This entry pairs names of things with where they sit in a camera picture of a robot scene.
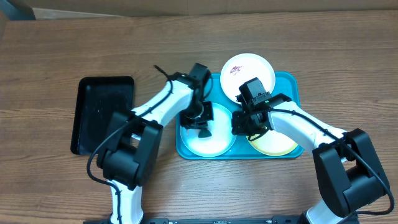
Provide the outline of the light blue plate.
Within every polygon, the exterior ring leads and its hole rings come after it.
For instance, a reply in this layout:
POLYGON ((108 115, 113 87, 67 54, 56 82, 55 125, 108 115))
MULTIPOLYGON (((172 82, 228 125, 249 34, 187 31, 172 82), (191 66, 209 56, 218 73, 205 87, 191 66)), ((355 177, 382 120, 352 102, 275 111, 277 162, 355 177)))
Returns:
POLYGON ((231 112, 223 105, 212 103, 213 118, 207 122, 210 137, 199 138, 200 130, 180 128, 183 145, 192 153, 202 157, 216 157, 227 152, 234 144, 231 112))

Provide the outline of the pink green sponge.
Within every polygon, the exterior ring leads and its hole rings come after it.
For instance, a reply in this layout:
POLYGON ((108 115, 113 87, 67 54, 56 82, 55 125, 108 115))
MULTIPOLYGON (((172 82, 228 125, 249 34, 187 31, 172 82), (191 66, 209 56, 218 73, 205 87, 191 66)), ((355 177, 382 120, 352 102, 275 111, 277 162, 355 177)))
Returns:
POLYGON ((209 138, 209 137, 211 137, 211 136, 212 136, 212 133, 211 133, 211 131, 210 131, 209 129, 207 129, 207 128, 201 129, 201 130, 199 131, 199 133, 198 133, 198 137, 199 137, 199 138, 209 138))

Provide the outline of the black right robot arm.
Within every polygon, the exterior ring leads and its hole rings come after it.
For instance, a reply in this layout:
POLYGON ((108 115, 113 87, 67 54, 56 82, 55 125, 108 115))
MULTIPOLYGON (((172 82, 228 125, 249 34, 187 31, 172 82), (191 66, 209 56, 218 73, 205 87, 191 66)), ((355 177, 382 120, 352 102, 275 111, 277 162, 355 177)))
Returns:
POLYGON ((292 223, 357 223, 359 215, 387 215, 395 200, 369 135, 345 131, 302 110, 284 94, 272 96, 258 78, 244 82, 236 97, 232 134, 257 140, 268 131, 291 138, 315 164, 321 200, 292 223))

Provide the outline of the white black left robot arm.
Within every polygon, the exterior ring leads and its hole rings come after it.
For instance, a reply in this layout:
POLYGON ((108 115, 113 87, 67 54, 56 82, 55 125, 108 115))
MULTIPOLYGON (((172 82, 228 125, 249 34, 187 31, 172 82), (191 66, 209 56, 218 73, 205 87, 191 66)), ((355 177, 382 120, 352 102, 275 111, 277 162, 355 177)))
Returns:
POLYGON ((187 129, 199 129, 206 137, 207 122, 213 119, 211 103, 204 91, 211 72, 196 63, 189 73, 167 75, 164 88, 147 103, 132 110, 113 113, 107 137, 91 153, 103 171, 103 179, 88 176, 111 188, 113 212, 104 223, 142 223, 142 188, 152 174, 163 128, 176 116, 187 129))

